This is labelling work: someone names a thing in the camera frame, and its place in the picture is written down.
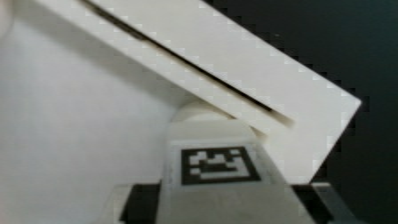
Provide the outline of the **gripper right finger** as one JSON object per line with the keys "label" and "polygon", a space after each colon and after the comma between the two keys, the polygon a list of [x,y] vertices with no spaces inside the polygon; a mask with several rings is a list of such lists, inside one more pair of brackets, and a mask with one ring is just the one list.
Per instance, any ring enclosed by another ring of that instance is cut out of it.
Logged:
{"label": "gripper right finger", "polygon": [[328,182],[294,185],[294,191],[317,224],[363,224]]}

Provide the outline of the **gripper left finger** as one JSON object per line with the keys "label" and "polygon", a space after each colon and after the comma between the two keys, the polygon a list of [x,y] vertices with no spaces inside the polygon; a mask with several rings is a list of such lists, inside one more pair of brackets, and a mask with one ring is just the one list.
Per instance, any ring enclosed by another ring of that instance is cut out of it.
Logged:
{"label": "gripper left finger", "polygon": [[159,183],[118,185],[95,224],[157,224],[159,198]]}

